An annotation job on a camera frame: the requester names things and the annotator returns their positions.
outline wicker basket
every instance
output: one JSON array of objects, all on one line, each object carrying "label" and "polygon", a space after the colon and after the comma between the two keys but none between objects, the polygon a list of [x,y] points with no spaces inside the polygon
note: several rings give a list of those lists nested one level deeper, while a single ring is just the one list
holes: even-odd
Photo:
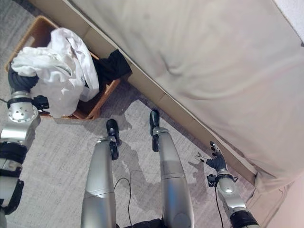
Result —
[{"label": "wicker basket", "polygon": [[[58,28],[58,26],[48,18],[44,16],[36,17],[33,24],[29,27],[24,37],[16,46],[13,54],[10,56],[7,64],[5,65],[5,71],[8,72],[9,63],[23,47],[46,47],[51,40],[51,31],[56,28]],[[93,58],[98,59],[98,57],[93,53],[91,53],[91,55]],[[100,115],[100,107],[105,103],[119,83],[120,79],[113,81],[103,80],[102,91],[88,102],[79,101],[77,110],[72,115],[62,116],[62,118],[81,120],[93,120],[98,118]],[[48,114],[41,114],[41,116],[52,117]]]}]

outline beige bed sheet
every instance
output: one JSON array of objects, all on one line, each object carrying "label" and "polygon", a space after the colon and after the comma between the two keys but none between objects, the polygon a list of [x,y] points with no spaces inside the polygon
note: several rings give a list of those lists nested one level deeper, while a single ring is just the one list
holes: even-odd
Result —
[{"label": "beige bed sheet", "polygon": [[73,0],[170,96],[256,165],[304,171],[304,48],[271,0]]}]

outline black garment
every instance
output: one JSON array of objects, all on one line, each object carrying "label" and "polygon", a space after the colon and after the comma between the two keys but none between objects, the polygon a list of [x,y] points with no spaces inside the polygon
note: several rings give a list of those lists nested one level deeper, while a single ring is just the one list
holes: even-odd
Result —
[{"label": "black garment", "polygon": [[97,60],[93,58],[93,63],[98,75],[99,87],[104,78],[112,81],[132,74],[129,64],[119,50],[112,52],[109,58]]},{"label": "black garment", "polygon": [[129,226],[126,228],[166,228],[166,226],[163,224],[163,220],[158,218],[151,221],[136,223],[132,227]]}]

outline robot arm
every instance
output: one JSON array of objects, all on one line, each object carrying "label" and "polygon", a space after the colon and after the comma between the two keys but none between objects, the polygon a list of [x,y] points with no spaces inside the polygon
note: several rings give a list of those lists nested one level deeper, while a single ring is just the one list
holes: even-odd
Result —
[{"label": "robot arm", "polygon": [[9,70],[12,90],[8,101],[8,121],[0,137],[0,227],[6,227],[5,215],[16,210],[24,182],[19,179],[27,151],[40,124],[38,109],[48,108],[46,97],[31,98],[35,77],[22,77]]},{"label": "robot arm", "polygon": [[222,200],[225,213],[230,219],[233,228],[259,228],[257,221],[246,208],[239,191],[235,185],[233,176],[226,167],[226,162],[220,149],[214,142],[210,142],[215,159],[206,160],[206,164],[214,168],[217,175],[209,175],[209,187],[218,188],[218,196]]}]

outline gray carpet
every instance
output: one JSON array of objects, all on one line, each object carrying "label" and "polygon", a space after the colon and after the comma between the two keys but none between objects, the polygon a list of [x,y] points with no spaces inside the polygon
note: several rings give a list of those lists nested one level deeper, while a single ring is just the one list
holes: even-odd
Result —
[{"label": "gray carpet", "polygon": [[[9,99],[4,64],[27,27],[39,15],[26,1],[0,1],[0,97]],[[81,204],[86,175],[96,140],[106,135],[105,123],[114,118],[123,141],[120,157],[112,163],[114,183],[132,176],[132,222],[161,217],[159,155],[151,149],[149,113],[155,105],[127,82],[122,82],[101,109],[94,121],[70,121],[43,118],[36,130],[36,139],[27,154],[21,179],[25,187],[18,209],[7,216],[9,228],[74,228],[80,227]],[[0,128],[6,122],[6,104],[0,103]],[[161,125],[168,128],[179,152],[189,183],[196,227],[220,227],[214,190],[208,188],[206,176],[214,173],[198,164],[194,156],[210,155],[204,145],[189,135],[164,112]],[[247,200],[254,187],[239,178],[237,186]],[[127,215],[128,185],[118,184],[116,190],[117,223],[129,225]],[[224,226],[230,226],[220,207]]]}]

